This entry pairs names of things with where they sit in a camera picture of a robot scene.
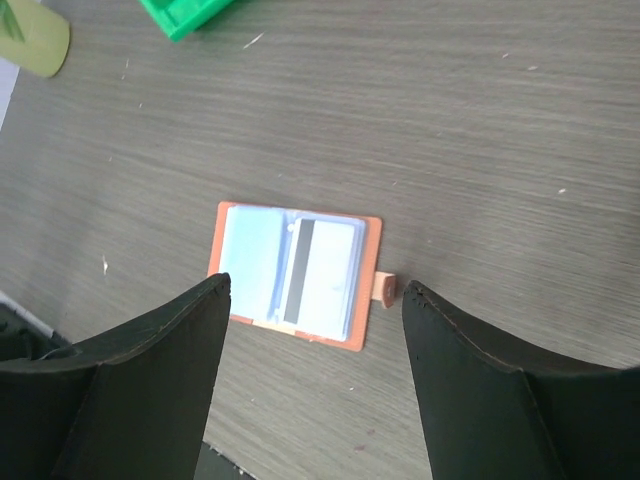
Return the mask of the tan leather card holder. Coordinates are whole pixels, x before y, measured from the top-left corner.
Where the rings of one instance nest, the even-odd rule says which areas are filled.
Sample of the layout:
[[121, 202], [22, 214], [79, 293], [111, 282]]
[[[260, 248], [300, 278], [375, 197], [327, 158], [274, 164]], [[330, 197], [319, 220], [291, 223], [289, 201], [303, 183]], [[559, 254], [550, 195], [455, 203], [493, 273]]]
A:
[[208, 272], [230, 275], [232, 320], [359, 352], [372, 302], [395, 301], [382, 230], [374, 216], [223, 201]]

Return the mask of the white card with black stripe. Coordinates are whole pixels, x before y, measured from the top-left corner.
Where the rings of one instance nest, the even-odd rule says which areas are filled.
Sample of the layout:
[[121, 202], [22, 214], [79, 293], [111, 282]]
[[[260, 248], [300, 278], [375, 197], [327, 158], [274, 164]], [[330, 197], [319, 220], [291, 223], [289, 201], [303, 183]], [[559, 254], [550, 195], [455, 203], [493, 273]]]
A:
[[347, 338], [364, 231], [356, 218], [295, 220], [281, 301], [285, 325], [331, 340]]

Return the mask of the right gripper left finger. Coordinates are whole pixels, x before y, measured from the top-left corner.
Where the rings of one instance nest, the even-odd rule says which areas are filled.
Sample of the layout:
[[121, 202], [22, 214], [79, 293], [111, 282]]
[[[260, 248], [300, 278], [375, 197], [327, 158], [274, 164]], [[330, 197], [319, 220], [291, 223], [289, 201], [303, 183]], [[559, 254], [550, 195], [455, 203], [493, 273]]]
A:
[[75, 344], [3, 319], [2, 477], [192, 478], [230, 306], [216, 274]]

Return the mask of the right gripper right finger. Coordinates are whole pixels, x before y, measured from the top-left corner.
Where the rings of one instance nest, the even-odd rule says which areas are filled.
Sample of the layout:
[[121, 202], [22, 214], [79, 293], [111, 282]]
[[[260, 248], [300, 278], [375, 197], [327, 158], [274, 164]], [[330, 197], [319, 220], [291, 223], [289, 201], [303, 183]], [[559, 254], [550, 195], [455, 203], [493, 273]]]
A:
[[436, 479], [635, 479], [639, 370], [562, 355], [418, 281], [402, 321]]

